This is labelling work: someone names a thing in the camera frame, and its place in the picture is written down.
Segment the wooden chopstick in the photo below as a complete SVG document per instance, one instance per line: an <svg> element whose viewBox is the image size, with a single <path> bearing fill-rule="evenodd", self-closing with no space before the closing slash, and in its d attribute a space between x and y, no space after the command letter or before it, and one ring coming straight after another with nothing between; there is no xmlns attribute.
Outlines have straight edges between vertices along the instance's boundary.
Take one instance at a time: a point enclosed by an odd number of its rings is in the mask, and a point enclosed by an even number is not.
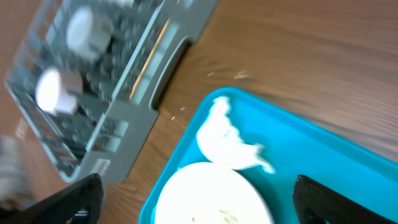
<svg viewBox="0 0 398 224"><path fill-rule="evenodd" d="M162 40L162 38L163 38L163 36L164 36L164 34L165 34L165 31L167 30L169 24L170 24L170 19L167 19L166 22L165 22L165 24L164 24L164 26L163 26L163 28L162 28L162 30L159 32L159 35L158 35L158 37L157 37L157 40L156 40L156 42L154 43L154 46L153 46L153 48L151 49L151 52L150 52L150 54L149 54L149 56L148 56L148 58L147 58L147 60L146 60L146 62L145 62L145 64L144 64L144 66L142 67L142 70L140 71L140 74L137 76L137 79L136 79L136 81L135 81L135 83L134 83L134 86L132 87L131 94L129 95L129 99L130 99L130 100L133 98L133 96L134 96L134 94L135 94L135 92L136 92L136 90L137 90L137 87L138 87L140 81L143 79L143 76L144 76L144 74L145 74L145 72L146 72L146 70L147 70L147 68L148 68L148 66L149 66L149 63L150 63L150 61L152 60L152 58L153 58L153 56L154 56L154 53L155 53L155 51L157 50L157 48L158 48L158 46L159 46L159 43L160 43L160 41Z"/></svg>

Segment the white cup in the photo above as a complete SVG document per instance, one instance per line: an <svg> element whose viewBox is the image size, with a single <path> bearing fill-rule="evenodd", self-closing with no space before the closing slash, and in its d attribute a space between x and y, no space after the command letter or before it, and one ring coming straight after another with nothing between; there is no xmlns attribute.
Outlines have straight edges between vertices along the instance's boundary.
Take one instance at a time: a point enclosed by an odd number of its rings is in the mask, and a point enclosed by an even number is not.
<svg viewBox="0 0 398 224"><path fill-rule="evenodd" d="M120 7L132 7L135 0L109 0L113 4L117 4Z"/></svg>

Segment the white tissue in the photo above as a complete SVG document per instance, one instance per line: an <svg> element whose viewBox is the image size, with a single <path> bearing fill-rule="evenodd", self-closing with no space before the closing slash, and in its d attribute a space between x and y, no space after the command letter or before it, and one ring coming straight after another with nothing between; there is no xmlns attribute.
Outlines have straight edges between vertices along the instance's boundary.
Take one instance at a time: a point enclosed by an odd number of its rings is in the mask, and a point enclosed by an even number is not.
<svg viewBox="0 0 398 224"><path fill-rule="evenodd" d="M213 100L209 115L196 135L201 153L209 161L228 169L244 170L261 166L265 172L275 174L271 163L261 157L264 146L244 142L239 129L228 118L230 111L229 97L220 96Z"/></svg>

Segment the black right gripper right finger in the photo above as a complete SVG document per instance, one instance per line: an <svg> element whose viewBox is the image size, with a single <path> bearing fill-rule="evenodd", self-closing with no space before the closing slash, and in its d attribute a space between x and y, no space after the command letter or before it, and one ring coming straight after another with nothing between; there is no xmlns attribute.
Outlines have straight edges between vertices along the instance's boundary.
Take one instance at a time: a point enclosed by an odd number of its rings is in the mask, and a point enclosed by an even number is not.
<svg viewBox="0 0 398 224"><path fill-rule="evenodd" d="M300 223L395 223L306 175L299 175L297 177L292 197L295 212Z"/></svg>

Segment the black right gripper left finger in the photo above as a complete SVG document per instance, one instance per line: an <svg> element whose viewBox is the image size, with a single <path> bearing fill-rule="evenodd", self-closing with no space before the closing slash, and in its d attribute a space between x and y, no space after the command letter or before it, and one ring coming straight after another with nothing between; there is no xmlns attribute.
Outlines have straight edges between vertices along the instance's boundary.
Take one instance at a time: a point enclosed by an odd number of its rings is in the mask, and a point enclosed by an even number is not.
<svg viewBox="0 0 398 224"><path fill-rule="evenodd" d="M99 174L90 174L25 210L1 210L1 224L96 224L104 187Z"/></svg>

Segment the pink white bowl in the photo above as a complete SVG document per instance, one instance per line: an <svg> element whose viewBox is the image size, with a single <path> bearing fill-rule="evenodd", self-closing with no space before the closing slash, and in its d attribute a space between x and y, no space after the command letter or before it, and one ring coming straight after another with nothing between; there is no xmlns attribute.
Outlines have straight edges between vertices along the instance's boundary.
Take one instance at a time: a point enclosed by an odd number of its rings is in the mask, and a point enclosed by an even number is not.
<svg viewBox="0 0 398 224"><path fill-rule="evenodd" d="M47 67L37 82L35 102L46 113L75 114L78 109L77 97L70 91L83 92L81 75L57 67Z"/></svg>

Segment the white round plate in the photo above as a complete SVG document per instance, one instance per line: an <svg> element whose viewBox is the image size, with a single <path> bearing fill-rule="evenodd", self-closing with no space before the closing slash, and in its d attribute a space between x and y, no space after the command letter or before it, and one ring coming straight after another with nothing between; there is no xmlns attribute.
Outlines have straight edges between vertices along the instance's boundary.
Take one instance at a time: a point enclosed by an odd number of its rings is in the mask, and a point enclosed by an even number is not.
<svg viewBox="0 0 398 224"><path fill-rule="evenodd" d="M161 224L269 224L273 216L263 197L242 175L211 162L174 173L155 207Z"/></svg>

